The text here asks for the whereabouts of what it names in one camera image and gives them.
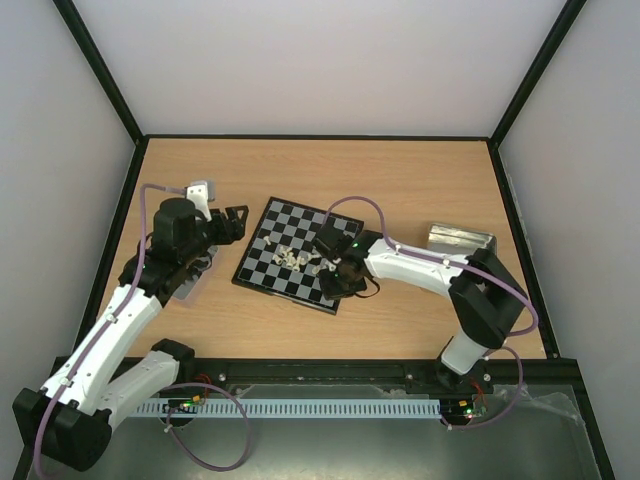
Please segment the white chess piece rook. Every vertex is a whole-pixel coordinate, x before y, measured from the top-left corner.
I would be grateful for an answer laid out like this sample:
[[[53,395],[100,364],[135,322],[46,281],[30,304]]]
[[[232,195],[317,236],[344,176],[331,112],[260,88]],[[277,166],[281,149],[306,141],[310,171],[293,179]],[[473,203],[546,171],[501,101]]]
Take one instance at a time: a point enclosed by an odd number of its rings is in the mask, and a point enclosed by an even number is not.
[[[340,264],[340,262],[341,262],[340,258],[335,259],[335,260],[327,260],[326,261],[326,268],[329,271],[335,271],[337,269],[338,265]]]

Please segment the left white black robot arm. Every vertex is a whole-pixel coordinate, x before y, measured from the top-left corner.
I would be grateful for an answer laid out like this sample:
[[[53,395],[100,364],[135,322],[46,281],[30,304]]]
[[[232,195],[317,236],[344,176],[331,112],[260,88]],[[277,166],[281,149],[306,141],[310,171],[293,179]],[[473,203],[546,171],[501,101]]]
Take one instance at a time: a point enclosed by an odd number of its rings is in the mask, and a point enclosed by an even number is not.
[[[133,341],[195,273],[212,247],[245,235],[249,209],[198,208],[184,197],[163,201],[151,222],[141,223],[137,254],[101,317],[64,364],[37,390],[23,389],[12,408],[32,469],[50,478],[43,457],[86,471],[104,454],[115,429],[156,393],[210,390],[194,379],[195,352],[162,339],[134,367],[116,371]]]

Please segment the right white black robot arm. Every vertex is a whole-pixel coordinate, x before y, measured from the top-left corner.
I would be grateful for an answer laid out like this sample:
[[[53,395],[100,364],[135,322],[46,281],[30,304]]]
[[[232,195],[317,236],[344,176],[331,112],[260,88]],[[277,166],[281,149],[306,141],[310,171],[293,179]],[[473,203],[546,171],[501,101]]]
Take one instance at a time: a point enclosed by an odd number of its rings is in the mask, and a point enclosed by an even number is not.
[[[449,300],[459,330],[438,355],[434,377],[455,392],[471,378],[486,353],[500,349],[525,308],[526,296],[514,277],[490,250],[470,255],[446,254],[410,247],[364,230],[352,238],[324,225],[313,238],[314,249],[329,267],[318,273],[328,300],[361,297],[368,284],[395,280]]]

